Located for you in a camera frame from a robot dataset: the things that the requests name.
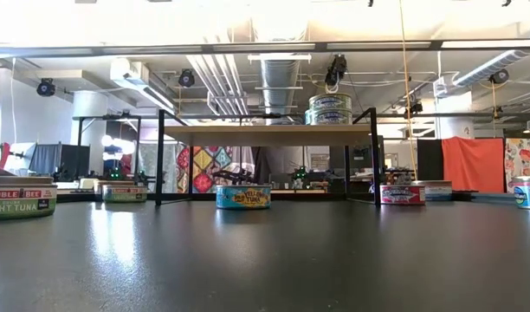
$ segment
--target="ceiling beam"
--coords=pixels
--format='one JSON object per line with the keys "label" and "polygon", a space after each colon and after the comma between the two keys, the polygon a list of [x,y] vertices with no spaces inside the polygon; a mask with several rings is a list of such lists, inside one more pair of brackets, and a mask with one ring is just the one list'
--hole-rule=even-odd
{"label": "ceiling beam", "polygon": [[[407,52],[419,51],[507,51],[530,49],[524,39],[444,40],[447,42],[472,42],[469,46],[440,47],[439,40],[411,40],[406,42]],[[501,44],[484,44],[501,42]],[[259,53],[342,53],[342,52],[401,52],[402,42],[352,41],[352,42],[242,42],[218,44],[181,44],[162,46],[93,46],[93,47],[40,47],[14,48],[0,45],[0,58],[5,57],[89,57],[128,55],[201,55],[205,54],[259,54]]]}

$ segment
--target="stacked tuna cans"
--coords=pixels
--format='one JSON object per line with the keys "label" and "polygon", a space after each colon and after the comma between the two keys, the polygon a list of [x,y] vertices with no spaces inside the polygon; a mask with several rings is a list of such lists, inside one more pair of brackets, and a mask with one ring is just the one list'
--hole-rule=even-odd
{"label": "stacked tuna cans", "polygon": [[309,99],[306,125],[351,125],[352,97],[347,94],[322,94]]}

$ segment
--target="drone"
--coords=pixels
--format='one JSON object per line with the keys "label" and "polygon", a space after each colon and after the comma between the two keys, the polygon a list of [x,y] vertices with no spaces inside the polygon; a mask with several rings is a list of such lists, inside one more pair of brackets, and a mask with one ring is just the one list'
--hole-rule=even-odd
{"label": "drone", "polygon": [[223,178],[232,181],[232,185],[241,185],[242,182],[255,183],[254,179],[251,177],[251,174],[251,172],[248,172],[242,168],[240,169],[240,172],[221,170],[213,173],[213,178]]}

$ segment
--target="security camera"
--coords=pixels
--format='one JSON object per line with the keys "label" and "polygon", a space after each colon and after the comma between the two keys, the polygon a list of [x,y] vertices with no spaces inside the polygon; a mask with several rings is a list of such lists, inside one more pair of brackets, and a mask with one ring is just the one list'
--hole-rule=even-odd
{"label": "security camera", "polygon": [[178,84],[185,88],[191,87],[195,82],[196,79],[190,69],[183,69],[182,74],[178,77]]}
{"label": "security camera", "polygon": [[44,97],[55,95],[55,85],[53,82],[53,78],[42,78],[42,82],[40,82],[36,89],[38,95]]}

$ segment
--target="gray tabletop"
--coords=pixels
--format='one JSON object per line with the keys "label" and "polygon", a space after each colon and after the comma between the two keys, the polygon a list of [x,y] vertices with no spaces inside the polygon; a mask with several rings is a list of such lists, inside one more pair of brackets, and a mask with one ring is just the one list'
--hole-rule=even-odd
{"label": "gray tabletop", "polygon": [[530,211],[511,205],[77,203],[0,222],[0,311],[529,310]]}

